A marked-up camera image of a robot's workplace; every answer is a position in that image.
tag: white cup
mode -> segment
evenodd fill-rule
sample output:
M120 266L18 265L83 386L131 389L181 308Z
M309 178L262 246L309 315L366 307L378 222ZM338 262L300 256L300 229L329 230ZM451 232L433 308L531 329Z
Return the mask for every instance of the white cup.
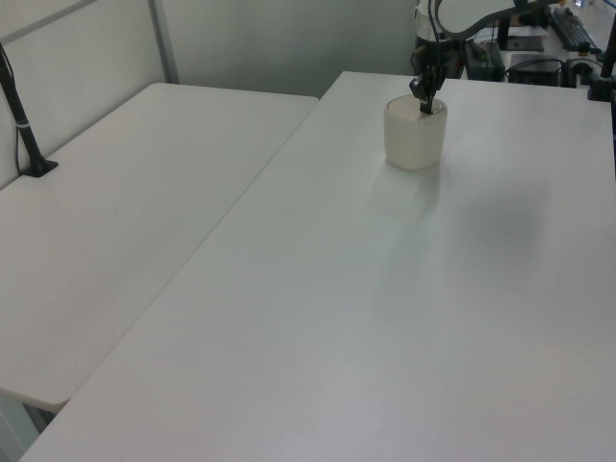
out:
M432 114L420 111L421 101L407 94L385 107L385 157L397 167L417 170L441 159L447 106L434 99Z

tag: white tabletop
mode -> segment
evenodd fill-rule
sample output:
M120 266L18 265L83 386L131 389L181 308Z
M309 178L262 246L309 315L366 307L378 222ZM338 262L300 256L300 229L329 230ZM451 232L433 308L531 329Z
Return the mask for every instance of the white tabletop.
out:
M1 191L1 393L70 399L316 102L154 85Z
M407 172L408 80L344 73L23 462L611 460L609 106L447 81Z

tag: keyboard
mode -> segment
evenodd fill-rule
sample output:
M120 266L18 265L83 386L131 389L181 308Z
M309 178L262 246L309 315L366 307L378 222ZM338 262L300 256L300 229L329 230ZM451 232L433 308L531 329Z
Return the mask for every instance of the keyboard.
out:
M564 48L569 51L579 51L583 43L590 45L589 52L593 55L601 53L601 48L590 37L581 20L568 8L556 8L551 13L552 27L562 41Z

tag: white wall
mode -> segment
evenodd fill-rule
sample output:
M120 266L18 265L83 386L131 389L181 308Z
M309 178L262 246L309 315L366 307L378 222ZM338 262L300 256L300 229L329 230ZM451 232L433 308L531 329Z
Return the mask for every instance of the white wall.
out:
M156 0L182 84L321 97L343 70L409 74L415 0Z
M0 40L7 42L7 37L30 31L30 28L41 22L49 22L62 12L78 8L89 0L2 0L2 14L0 14Z
M147 0L98 0L5 49L44 156L164 82ZM13 116L0 92L0 188L16 177L13 143Z
M23 406L0 397L0 462L17 462L38 436Z

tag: black mount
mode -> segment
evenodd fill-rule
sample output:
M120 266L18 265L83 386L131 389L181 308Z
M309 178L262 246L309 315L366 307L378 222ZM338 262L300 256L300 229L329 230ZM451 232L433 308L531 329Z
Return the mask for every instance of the black mount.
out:
M527 2L516 2L520 13L520 22L528 26L541 26L548 28L550 24L550 9L548 7L530 10ZM497 43L500 51L543 51L543 41L540 36L510 37L509 27L511 17L499 19L499 33Z
M424 114L432 114L434 96L445 83L446 77L447 68L444 65L429 65L409 84L413 96L421 101L420 111Z
M614 91L616 90L616 81L612 77L614 63L616 62L616 17L612 23L612 31L609 35L609 42L605 49L603 57L603 67L601 74L593 73L590 75L590 90L588 91L588 99L592 101L608 101L614 100Z
M57 167L58 163L53 161L47 161L44 157L42 157L42 154L40 154L37 140L35 139L35 135L32 132L32 127L30 126L30 122L28 121L26 112L21 105L21 100L19 99L19 95L17 94L17 88L15 87L15 81L11 72L11 67L9 66L8 60L6 59L6 53L1 43L0 85L2 86L2 90L4 91L5 96L7 97L7 102L9 103L9 107L11 108L11 112L13 113L13 117L15 119L15 125L17 127L17 130L19 131L19 134L21 135L21 138L23 139L24 146L26 146L28 156L30 157L30 167L21 171L20 173L22 175L40 178L41 176L45 175L46 173Z

